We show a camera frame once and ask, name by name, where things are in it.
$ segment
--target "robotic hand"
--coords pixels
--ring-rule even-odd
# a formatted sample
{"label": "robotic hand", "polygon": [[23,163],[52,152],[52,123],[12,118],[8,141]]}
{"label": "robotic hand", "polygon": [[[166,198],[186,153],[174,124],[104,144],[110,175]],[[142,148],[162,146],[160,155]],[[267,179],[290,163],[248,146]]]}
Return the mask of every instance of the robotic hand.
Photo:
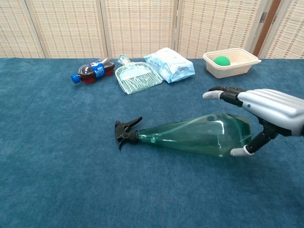
{"label": "robotic hand", "polygon": [[221,99],[255,115],[263,126],[249,145],[230,151],[232,156],[253,155],[270,140],[281,134],[304,136],[304,100],[273,90],[216,86],[203,94],[203,98]]}

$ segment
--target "plastic tub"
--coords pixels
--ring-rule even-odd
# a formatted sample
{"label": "plastic tub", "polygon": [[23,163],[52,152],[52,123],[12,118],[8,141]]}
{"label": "plastic tub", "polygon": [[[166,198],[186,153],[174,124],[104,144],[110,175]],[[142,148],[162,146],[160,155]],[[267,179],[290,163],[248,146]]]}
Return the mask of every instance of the plastic tub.
{"label": "plastic tub", "polygon": [[[219,56],[226,56],[230,60],[229,66],[220,66],[214,62]],[[207,70],[216,78],[230,77],[245,74],[252,65],[261,62],[256,56],[241,48],[230,48],[220,51],[211,51],[203,55]]]}

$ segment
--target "wet wipes package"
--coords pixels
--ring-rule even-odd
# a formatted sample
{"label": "wet wipes package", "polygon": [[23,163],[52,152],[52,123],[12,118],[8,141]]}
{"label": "wet wipes package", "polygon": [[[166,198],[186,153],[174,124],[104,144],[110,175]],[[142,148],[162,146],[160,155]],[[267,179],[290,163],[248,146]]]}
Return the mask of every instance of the wet wipes package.
{"label": "wet wipes package", "polygon": [[168,83],[177,82],[195,74],[193,63],[168,47],[147,55],[144,59]]}

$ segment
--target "soda bottle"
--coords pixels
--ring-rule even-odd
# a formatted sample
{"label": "soda bottle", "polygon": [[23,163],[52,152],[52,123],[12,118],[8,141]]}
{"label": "soda bottle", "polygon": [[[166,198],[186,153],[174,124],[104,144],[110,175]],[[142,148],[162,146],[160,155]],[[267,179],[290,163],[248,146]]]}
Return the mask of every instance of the soda bottle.
{"label": "soda bottle", "polygon": [[71,76],[76,84],[80,81],[91,83],[104,75],[110,75],[114,71],[115,64],[109,58],[101,58],[90,64],[82,65],[77,74]]}

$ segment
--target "blue bottle cap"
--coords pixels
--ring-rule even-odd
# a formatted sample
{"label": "blue bottle cap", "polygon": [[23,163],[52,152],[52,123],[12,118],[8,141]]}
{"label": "blue bottle cap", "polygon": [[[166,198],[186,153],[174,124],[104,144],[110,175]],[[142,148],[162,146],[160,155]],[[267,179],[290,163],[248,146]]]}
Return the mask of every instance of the blue bottle cap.
{"label": "blue bottle cap", "polygon": [[75,84],[80,82],[80,77],[78,76],[78,74],[72,75],[71,78]]}

